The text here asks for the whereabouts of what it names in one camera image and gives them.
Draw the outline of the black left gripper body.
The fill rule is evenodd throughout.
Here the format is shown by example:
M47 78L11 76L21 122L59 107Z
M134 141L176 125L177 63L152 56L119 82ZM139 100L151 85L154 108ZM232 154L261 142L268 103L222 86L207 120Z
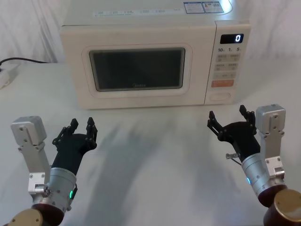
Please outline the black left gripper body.
M97 147L96 135L63 135L53 140L57 154L51 168L62 168L77 175L85 153Z

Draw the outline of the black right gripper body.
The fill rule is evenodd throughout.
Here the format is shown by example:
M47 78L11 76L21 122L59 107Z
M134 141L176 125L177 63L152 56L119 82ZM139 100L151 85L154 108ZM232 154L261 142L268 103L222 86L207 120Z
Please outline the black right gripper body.
M253 123L234 122L221 129L220 141L230 143L243 162L249 156L260 152L260 145L255 138L256 133Z

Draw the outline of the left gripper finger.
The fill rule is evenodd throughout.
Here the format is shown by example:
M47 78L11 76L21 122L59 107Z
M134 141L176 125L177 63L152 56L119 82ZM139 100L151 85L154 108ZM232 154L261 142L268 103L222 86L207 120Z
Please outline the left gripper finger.
M86 133L86 144L88 149L95 149L97 147L96 138L97 138L97 128L95 126L95 122L92 117L89 117L87 121L87 127L86 127L87 133Z
M52 144L58 145L60 144L65 138L70 137L78 127L78 121L73 118L70 122L70 125L67 127L63 127L59 135L53 139Z

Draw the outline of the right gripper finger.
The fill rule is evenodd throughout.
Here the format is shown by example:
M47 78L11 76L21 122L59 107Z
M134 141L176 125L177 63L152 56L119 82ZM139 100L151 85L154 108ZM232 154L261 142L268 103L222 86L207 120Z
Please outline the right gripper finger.
M222 127L217 121L213 111L209 112L209 119L207 121L207 127L217 136L219 141L226 142L228 139L227 127Z
M256 126L255 126L255 113L254 111L247 111L244 105L241 105L239 112L244 117L247 123L247 128L250 129L252 135L256 135Z

